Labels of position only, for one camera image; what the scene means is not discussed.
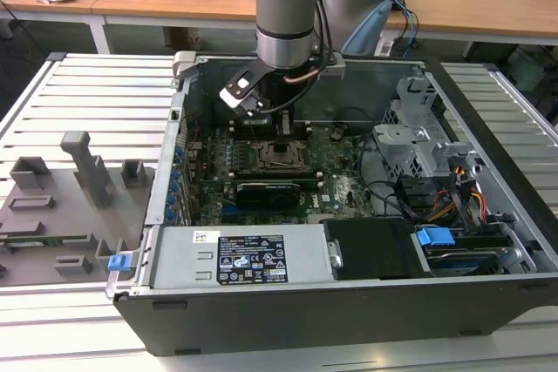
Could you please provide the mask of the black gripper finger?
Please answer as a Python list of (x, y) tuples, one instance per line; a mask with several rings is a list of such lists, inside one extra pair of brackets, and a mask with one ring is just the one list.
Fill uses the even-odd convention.
[(285, 153), (292, 138), (291, 117), (289, 110), (279, 111), (274, 116), (276, 140), (274, 152)]

